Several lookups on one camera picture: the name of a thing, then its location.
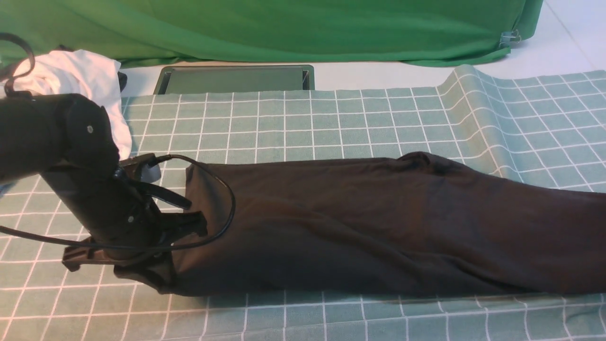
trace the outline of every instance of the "grid tablecloth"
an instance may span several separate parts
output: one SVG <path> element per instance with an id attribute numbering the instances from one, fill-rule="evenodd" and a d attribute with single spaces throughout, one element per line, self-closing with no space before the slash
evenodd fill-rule
<path id="1" fill-rule="evenodd" d="M 125 98 L 123 111 L 133 155 L 261 163 L 424 150 L 515 181 L 606 192 L 605 93 L 605 71 L 508 80 L 462 66 L 438 87 L 145 96 Z M 165 164 L 159 184 L 183 193 L 185 167 Z M 39 176 L 1 192 L 0 225 L 86 236 Z M 109 267 L 69 273 L 61 255 L 61 246 L 0 237 L 2 340 L 606 340 L 603 294 L 186 298 L 118 280 Z"/>

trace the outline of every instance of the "green fabric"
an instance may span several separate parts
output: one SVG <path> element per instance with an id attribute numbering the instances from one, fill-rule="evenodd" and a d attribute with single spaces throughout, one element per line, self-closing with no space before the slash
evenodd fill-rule
<path id="1" fill-rule="evenodd" d="M 3 0 L 0 32 L 36 53 L 60 44 L 124 66 L 186 60 L 404 61 L 502 58 L 501 33 L 534 32 L 542 0 Z M 24 57 L 1 43 L 5 62 Z"/>

